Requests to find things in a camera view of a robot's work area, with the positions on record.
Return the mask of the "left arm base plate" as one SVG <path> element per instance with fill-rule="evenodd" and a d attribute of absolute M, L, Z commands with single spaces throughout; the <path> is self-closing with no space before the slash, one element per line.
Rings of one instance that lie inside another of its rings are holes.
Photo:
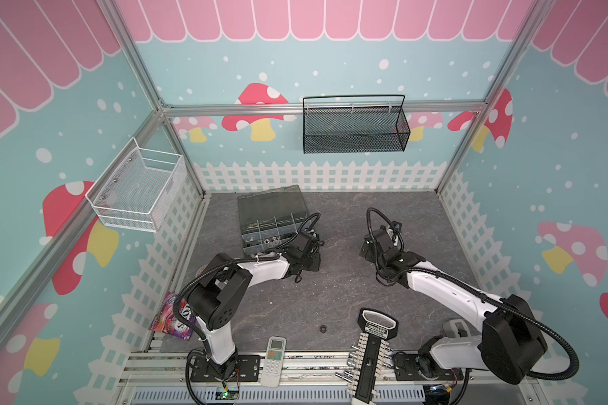
<path fill-rule="evenodd" d="M 188 377 L 191 382 L 258 382 L 259 355 L 238 354 L 220 366 L 198 355 L 190 363 Z"/>

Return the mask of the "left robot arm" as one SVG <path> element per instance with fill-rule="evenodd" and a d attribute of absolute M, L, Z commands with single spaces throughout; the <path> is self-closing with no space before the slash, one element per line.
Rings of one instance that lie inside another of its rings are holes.
<path fill-rule="evenodd" d="M 226 370 L 236 362 L 231 319 L 249 288 L 289 278 L 300 283 L 304 272 L 319 271 L 324 242 L 314 227 L 320 218 L 319 213 L 309 215 L 293 236 L 264 253 L 249 258 L 216 255 L 176 294 L 172 313 L 197 334 L 211 366 Z"/>

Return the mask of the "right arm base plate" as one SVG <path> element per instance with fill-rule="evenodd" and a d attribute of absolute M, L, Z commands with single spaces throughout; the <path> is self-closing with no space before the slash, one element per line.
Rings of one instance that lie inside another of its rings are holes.
<path fill-rule="evenodd" d="M 444 381 L 451 384 L 464 380 L 461 369 L 441 369 L 428 355 L 403 351 L 392 355 L 397 381 Z"/>

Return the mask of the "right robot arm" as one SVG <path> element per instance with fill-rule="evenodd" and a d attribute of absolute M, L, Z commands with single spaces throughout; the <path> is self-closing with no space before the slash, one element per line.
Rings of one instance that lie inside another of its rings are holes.
<path fill-rule="evenodd" d="M 522 297 L 489 295 L 407 251 L 400 223 L 378 209 L 366 211 L 366 229 L 361 256 L 374 266 L 380 285 L 401 285 L 430 297 L 476 329 L 474 335 L 439 335 L 427 340 L 416 355 L 423 377 L 432 379 L 440 370 L 480 370 L 518 385 L 525 377 L 564 381 L 578 373 L 579 356 L 573 346 L 538 321 Z M 535 371 L 547 353 L 547 339 L 553 339 L 566 352 L 564 370 Z"/>

